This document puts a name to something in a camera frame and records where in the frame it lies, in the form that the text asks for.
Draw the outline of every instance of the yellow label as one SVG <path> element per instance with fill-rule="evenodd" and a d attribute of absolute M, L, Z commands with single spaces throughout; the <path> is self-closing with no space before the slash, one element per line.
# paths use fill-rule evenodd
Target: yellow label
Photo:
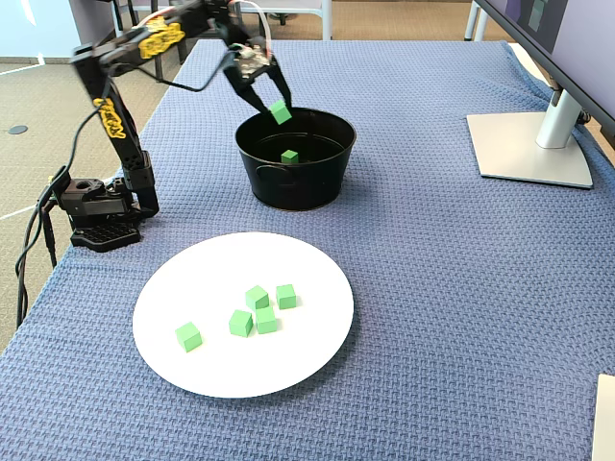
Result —
<path fill-rule="evenodd" d="M 185 37 L 185 33 L 182 31 L 179 22 L 174 22 L 168 26 L 164 25 L 164 23 L 160 25 L 160 22 L 158 22 L 154 24 L 153 27 L 159 28 L 160 32 L 145 38 L 138 44 L 141 57 L 145 60 L 149 60 L 155 55 L 164 53 L 173 43 L 177 43 Z"/>
<path fill-rule="evenodd" d="M 100 106 L 102 102 L 102 99 L 96 98 L 94 100 L 94 106 Z M 103 120 L 103 126 L 105 127 L 105 130 L 107 130 L 109 137 L 124 139 L 126 134 L 124 133 L 124 127 L 122 126 L 122 119 L 119 118 L 119 115 L 117 115 L 111 98 L 107 98 L 105 100 L 105 104 L 101 106 L 99 112 Z"/>
<path fill-rule="evenodd" d="M 154 19 L 147 21 L 146 26 L 150 32 L 160 32 L 166 29 L 166 24 L 162 16 L 156 16 Z"/>

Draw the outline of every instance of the silver monitor stand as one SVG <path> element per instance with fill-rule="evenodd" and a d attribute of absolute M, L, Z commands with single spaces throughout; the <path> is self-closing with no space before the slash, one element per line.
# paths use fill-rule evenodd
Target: silver monitor stand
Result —
<path fill-rule="evenodd" d="M 587 161 L 572 136 L 580 111 L 564 91 L 547 112 L 468 115 L 480 175 L 591 188 Z"/>

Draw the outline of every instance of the green foam block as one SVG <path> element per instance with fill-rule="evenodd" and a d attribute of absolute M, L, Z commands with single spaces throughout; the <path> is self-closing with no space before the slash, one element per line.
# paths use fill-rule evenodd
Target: green foam block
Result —
<path fill-rule="evenodd" d="M 272 104 L 269 107 L 269 111 L 273 115 L 273 118 L 276 119 L 276 122 L 278 122 L 278 125 L 281 125 L 285 121 L 292 118 L 292 115 L 290 115 L 290 112 L 286 107 L 286 103 L 282 99 L 277 103 Z"/>
<path fill-rule="evenodd" d="M 257 285 L 246 292 L 246 305 L 254 311 L 263 309 L 269 305 L 269 295 Z"/>
<path fill-rule="evenodd" d="M 299 154 L 295 151 L 286 151 L 282 154 L 282 163 L 299 163 Z"/>
<path fill-rule="evenodd" d="M 292 285 L 282 285 L 276 289 L 276 298 L 280 309 L 290 309 L 297 306 L 297 296 Z"/>
<path fill-rule="evenodd" d="M 175 330 L 175 335 L 177 336 L 180 346 L 182 346 L 186 352 L 190 352 L 203 344 L 201 333 L 192 322 L 188 322 L 184 326 L 177 328 Z"/>
<path fill-rule="evenodd" d="M 229 321 L 229 330 L 231 334 L 247 338 L 250 331 L 252 331 L 252 325 L 252 314 L 250 312 L 236 310 Z"/>
<path fill-rule="evenodd" d="M 278 329 L 278 321 L 273 313 L 273 307 L 265 307 L 257 310 L 258 334 L 272 333 Z"/>

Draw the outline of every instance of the white paper plate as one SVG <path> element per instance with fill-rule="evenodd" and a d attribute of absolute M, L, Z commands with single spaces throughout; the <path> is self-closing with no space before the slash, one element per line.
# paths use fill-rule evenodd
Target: white paper plate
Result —
<path fill-rule="evenodd" d="M 276 286 L 291 283 L 299 305 L 279 310 Z M 236 309 L 251 312 L 245 292 L 268 293 L 278 331 L 231 335 Z M 136 347 L 161 377 L 210 397 L 248 398 L 280 391 L 313 375 L 339 350 L 353 321 L 353 293 L 320 250 L 285 235 L 232 233 L 169 259 L 145 284 L 133 316 Z M 184 352 L 175 329 L 192 322 L 203 345 Z"/>

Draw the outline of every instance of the table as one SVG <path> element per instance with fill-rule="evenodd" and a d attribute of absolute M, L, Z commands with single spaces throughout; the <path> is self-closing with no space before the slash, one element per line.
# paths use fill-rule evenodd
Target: table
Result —
<path fill-rule="evenodd" d="M 199 94 L 169 89 L 142 133 L 160 214 L 141 243 L 71 248 L 55 270 L 0 359 L 0 457 L 587 459 L 598 374 L 615 373 L 615 174 L 593 138 L 575 131 L 593 190 L 483 179 L 466 115 L 550 99 L 505 43 L 275 51 L 297 106 L 357 129 L 338 199 L 264 206 L 234 147 L 253 110 L 221 77 Z M 200 42 L 177 81 L 200 84 L 222 52 Z M 279 98 L 266 79 L 257 90 Z M 157 268 L 233 231 L 315 245 L 356 302 L 327 366 L 252 400 L 173 387 L 132 337 Z"/>

